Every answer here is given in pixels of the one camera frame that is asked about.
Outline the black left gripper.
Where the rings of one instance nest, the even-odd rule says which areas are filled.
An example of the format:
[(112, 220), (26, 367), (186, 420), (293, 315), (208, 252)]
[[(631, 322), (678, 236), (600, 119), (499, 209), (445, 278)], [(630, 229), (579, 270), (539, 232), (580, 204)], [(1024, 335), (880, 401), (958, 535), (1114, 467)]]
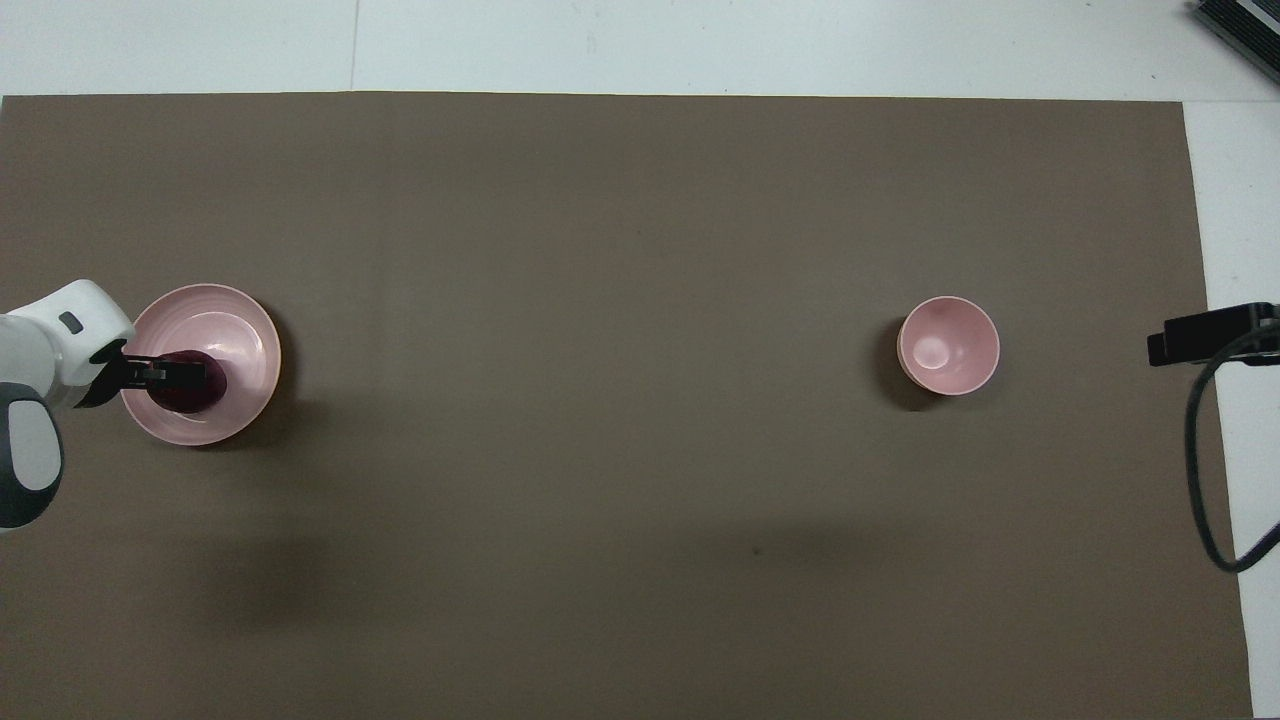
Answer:
[(209, 382), (206, 354), (124, 355), (125, 345), (127, 340), (113, 340), (90, 357), (95, 375), (76, 409), (99, 407), (122, 389), (198, 389)]

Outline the dark red apple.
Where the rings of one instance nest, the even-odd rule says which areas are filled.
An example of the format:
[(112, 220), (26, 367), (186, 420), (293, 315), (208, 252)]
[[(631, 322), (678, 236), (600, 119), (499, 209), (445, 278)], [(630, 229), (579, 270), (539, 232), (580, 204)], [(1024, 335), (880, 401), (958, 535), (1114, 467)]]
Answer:
[[(175, 352), (202, 352), (183, 350)], [(207, 384), (198, 389), (147, 389), (148, 397), (160, 407), (179, 414), (204, 413), (218, 404), (228, 389), (228, 379), (219, 361), (207, 355)]]

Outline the pink plate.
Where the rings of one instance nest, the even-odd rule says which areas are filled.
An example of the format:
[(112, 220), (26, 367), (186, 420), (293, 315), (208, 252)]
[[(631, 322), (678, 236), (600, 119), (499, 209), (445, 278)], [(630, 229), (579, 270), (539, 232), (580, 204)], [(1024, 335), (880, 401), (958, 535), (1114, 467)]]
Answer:
[(134, 319), (134, 329), (128, 354), (200, 351), (227, 378), (227, 392), (195, 414), (164, 409), (143, 391), (125, 391), (125, 410), (154, 438), (183, 447), (216, 445), (250, 427), (273, 398), (282, 342), (270, 315), (247, 293), (225, 284), (188, 284), (152, 301)]

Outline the pink bowl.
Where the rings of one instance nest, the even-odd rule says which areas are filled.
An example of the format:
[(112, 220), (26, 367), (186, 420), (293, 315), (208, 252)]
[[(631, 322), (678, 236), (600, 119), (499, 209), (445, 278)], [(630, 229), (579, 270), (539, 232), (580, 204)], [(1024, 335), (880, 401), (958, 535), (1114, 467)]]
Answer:
[(960, 397), (984, 388), (998, 370), (1001, 338), (979, 305), (945, 295), (927, 299), (908, 313), (897, 328), (893, 350), (900, 370), (915, 387)]

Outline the black ribbed device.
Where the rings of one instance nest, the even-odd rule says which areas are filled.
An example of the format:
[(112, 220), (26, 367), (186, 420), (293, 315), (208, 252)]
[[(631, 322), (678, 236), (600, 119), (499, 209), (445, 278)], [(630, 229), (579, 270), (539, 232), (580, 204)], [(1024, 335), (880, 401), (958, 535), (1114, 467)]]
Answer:
[(1280, 0), (1196, 0), (1190, 12), (1231, 46), (1280, 63)]

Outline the brown table mat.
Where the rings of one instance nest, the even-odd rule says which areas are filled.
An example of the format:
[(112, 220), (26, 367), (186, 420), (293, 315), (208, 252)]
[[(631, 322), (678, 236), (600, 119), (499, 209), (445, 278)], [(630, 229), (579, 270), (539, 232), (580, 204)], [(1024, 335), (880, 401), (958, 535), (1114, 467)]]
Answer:
[[(180, 448), (68, 413), (0, 537), (0, 720), (1252, 715), (1181, 465), (1183, 108), (5, 97), (0, 311), (260, 301)], [(900, 370), (936, 296), (998, 370)]]

